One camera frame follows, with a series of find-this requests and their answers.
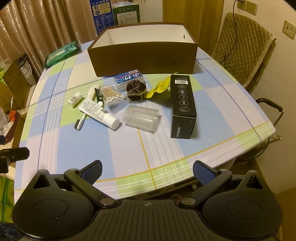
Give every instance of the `toothbrush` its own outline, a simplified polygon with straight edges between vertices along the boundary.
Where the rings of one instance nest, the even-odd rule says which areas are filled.
[[[89,89],[89,92],[87,94],[86,99],[91,99],[91,100],[94,99],[94,96],[96,94],[95,88],[96,89],[100,89],[101,86],[99,84],[96,84],[96,85],[91,86],[91,88]],[[84,113],[81,119],[77,119],[77,121],[76,121],[76,123],[74,125],[74,129],[76,129],[78,131],[81,129],[81,127],[82,127],[82,125],[83,125],[83,123],[84,123],[84,121],[86,119],[86,116],[87,115]]]

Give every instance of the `small white pill bottle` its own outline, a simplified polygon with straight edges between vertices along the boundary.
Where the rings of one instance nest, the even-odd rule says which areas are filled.
[[[82,94],[77,92],[70,100],[68,100],[69,106],[74,108],[74,106],[83,98]]]

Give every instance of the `plaid tablecloth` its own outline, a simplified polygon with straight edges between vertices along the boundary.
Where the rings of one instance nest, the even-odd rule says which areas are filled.
[[[44,70],[40,77],[22,133],[20,146],[29,148],[30,157],[16,164],[15,201],[37,170],[63,173],[96,159],[102,161],[103,174],[94,186],[106,194],[118,199],[152,191],[192,177],[195,160],[220,166],[275,132],[253,98],[201,49],[190,75],[197,110],[191,139],[170,138],[166,94],[138,104],[159,109],[161,120],[154,134],[125,124],[113,131],[91,118],[76,131],[74,123],[82,113],[67,101],[76,92],[86,97],[94,83],[114,85],[112,77],[96,77],[87,53],[90,44],[82,44],[80,54]],[[168,76],[144,75],[148,88]],[[122,121],[126,107],[110,112]]]

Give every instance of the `brown cardboard box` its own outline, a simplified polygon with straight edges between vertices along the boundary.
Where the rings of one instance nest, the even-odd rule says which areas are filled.
[[[197,43],[181,23],[138,23],[106,28],[89,46],[96,75],[138,69],[143,74],[192,74]]]
[[[31,85],[17,66],[17,60],[10,65],[3,79],[7,86],[0,82],[0,107],[4,112],[9,111],[13,96],[13,109],[25,108]]]

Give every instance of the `beige curtain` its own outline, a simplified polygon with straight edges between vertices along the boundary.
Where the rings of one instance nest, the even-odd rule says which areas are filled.
[[[0,59],[27,53],[36,79],[50,53],[96,38],[89,0],[12,0],[0,11],[0,25]]]

